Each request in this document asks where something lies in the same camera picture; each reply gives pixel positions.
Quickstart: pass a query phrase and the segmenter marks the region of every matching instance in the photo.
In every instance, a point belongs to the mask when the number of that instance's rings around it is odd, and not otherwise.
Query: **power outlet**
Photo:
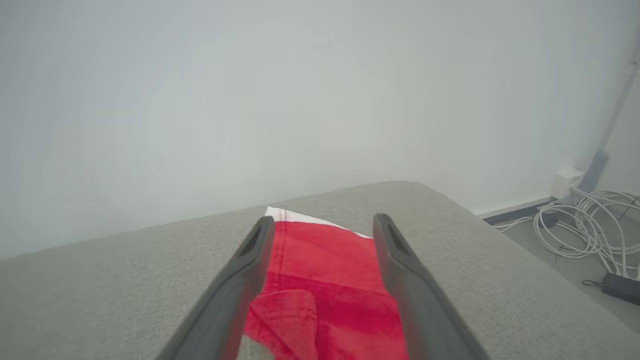
[[[549,190],[549,195],[555,197],[556,199],[564,199],[565,197],[571,195],[571,187],[578,187],[582,178],[584,177],[584,173],[574,168],[568,168],[564,170],[560,170],[554,176],[554,182],[551,184],[551,190]]]

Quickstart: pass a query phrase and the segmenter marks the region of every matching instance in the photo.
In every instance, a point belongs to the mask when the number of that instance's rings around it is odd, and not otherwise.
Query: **cable bundle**
[[[536,236],[540,242],[542,242],[542,244],[544,244],[544,246],[554,254],[568,259],[581,259],[591,254],[598,254],[608,272],[628,277],[627,269],[633,269],[637,270],[637,279],[640,280],[640,264],[637,266],[627,265],[627,255],[639,252],[640,243],[629,247],[627,246],[625,243],[625,234],[620,226],[620,219],[616,218],[609,209],[607,209],[613,206],[624,206],[624,213],[629,209],[640,210],[640,202],[638,201],[639,197],[640,196],[635,196],[629,193],[612,191],[586,193],[576,188],[572,188],[573,205],[559,203],[548,204],[543,206],[534,217],[522,217],[510,224],[498,225],[495,226],[495,228],[500,229],[500,232],[503,233],[518,224],[533,221],[533,228],[536,232]],[[621,244],[619,247],[612,246],[609,243],[604,231],[602,231],[602,227],[594,219],[594,216],[599,211],[603,211],[610,216],[616,224],[616,227],[620,232]],[[558,222],[557,225],[563,229],[571,231],[573,234],[576,234],[584,242],[584,247],[581,249],[573,247],[560,240],[556,235],[552,234],[544,221],[542,221],[542,214],[544,212],[558,212],[571,217],[573,219],[573,224]],[[562,244],[560,249],[553,247],[548,242],[548,239],[543,236],[543,229],[546,234],[551,236],[551,238]]]

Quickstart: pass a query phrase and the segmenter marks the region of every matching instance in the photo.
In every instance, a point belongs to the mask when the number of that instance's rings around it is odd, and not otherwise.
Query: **gray floor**
[[[613,222],[604,218],[598,218],[597,220],[603,227],[607,237],[611,239],[611,243],[620,246],[620,236]],[[639,222],[623,218],[620,224],[625,233],[625,242],[627,245],[635,245],[640,242]],[[584,244],[576,235],[567,230],[558,227],[554,227],[551,230],[558,238],[563,239],[563,241],[570,245],[578,247],[580,244]],[[565,279],[589,295],[594,302],[609,310],[631,329],[640,334],[640,306],[606,295],[602,293],[600,288],[585,286],[581,283],[583,280],[601,281],[604,277],[606,270],[597,255],[588,256],[584,259],[567,259],[556,256],[539,241],[533,229],[533,222],[516,225],[504,234],[527,249],[531,254],[534,254],[546,262]],[[548,240],[549,243],[553,244],[552,241],[555,240],[553,238]],[[640,256],[639,254],[633,254],[633,256],[627,258],[627,261],[630,265],[636,265],[640,261]],[[635,277],[636,272],[629,271],[629,276]]]

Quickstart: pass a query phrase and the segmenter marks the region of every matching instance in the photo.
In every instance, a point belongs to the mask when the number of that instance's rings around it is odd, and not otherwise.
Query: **black power adapter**
[[[607,272],[602,279],[602,292],[640,305],[640,281]]]

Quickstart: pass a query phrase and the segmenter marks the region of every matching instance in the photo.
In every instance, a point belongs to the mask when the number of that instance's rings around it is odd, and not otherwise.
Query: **red fabric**
[[[244,332],[278,360],[408,358],[373,240],[330,225],[276,223]]]

